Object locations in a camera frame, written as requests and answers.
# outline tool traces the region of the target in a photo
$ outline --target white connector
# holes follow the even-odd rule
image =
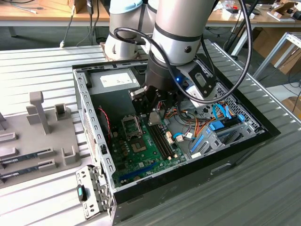
[[[61,41],[61,43],[60,43],[60,48],[64,48],[64,46],[65,46],[65,42],[64,42],[64,40],[63,40],[63,41]]]

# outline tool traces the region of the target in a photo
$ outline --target black latch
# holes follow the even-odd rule
[[[85,190],[85,186],[77,185],[77,195],[79,196],[79,201],[84,202],[87,201],[87,193]]]

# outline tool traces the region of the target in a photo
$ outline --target blue expansion slot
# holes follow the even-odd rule
[[[124,180],[124,179],[129,179],[129,178],[132,178],[132,177],[135,177],[135,176],[138,176],[141,173],[145,173],[145,172],[149,171],[150,169],[152,169],[156,164],[157,164],[157,162],[154,162],[153,164],[151,164],[149,166],[146,166],[144,168],[138,169],[138,170],[136,170],[134,172],[131,172],[131,173],[127,173],[127,174],[119,177],[119,181]]]

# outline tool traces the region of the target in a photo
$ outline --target green circuit board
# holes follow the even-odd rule
[[[113,125],[112,131],[115,136],[111,139],[111,156],[114,161],[116,172],[113,180],[116,187],[123,186],[146,176],[160,172],[186,161],[180,148],[174,143],[167,149],[172,151],[168,157],[162,154],[162,147],[157,148],[155,138],[151,131],[156,129],[156,139],[158,133],[160,137],[167,141],[166,133],[169,131],[162,122],[160,125],[149,127],[143,121],[139,121],[143,131],[142,137],[126,139],[122,124]]]

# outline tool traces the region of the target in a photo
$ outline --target white label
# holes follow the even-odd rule
[[[100,77],[103,87],[111,87],[133,83],[128,73],[111,74]]]
[[[9,174],[9,175],[6,175],[6,176],[2,176],[1,178],[10,178],[10,177],[13,177],[13,176],[17,176],[19,175],[19,173],[12,173],[12,174]]]
[[[186,136],[191,139],[192,138],[192,133],[188,133]]]
[[[191,157],[192,157],[193,159],[194,159],[194,158],[197,158],[197,157],[199,157],[199,156],[201,156],[201,153],[200,153],[200,152],[191,155]]]
[[[18,159],[12,159],[12,160],[9,160],[9,161],[4,161],[4,162],[2,162],[2,164],[8,164],[8,163],[15,162],[15,161],[18,161]]]

